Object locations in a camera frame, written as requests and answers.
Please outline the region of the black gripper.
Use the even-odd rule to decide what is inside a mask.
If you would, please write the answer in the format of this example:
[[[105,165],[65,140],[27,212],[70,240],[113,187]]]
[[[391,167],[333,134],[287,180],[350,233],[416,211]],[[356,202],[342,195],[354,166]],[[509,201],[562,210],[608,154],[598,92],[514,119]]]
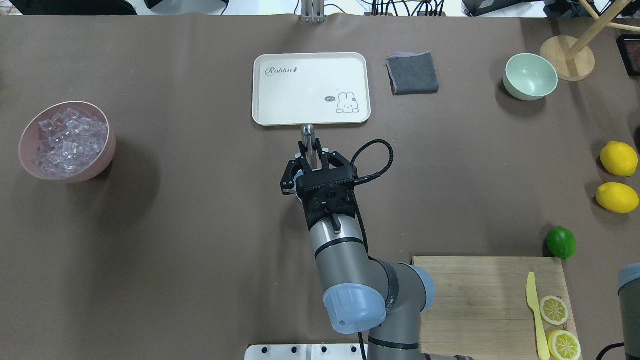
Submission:
[[[293,178],[299,170],[303,171],[295,184],[302,199],[307,228],[311,230],[332,214],[356,218],[354,187],[358,178],[357,167],[339,152],[322,147],[320,139],[316,139],[318,169],[313,171],[301,155],[302,141],[298,142],[298,148],[299,153],[288,161],[279,186],[283,195],[294,195]]]

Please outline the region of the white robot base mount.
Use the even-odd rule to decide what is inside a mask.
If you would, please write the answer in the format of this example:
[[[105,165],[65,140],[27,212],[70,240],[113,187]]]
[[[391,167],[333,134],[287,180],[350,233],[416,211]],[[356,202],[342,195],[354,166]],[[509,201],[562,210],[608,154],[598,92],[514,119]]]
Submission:
[[[245,360],[363,360],[358,343],[254,344]]]

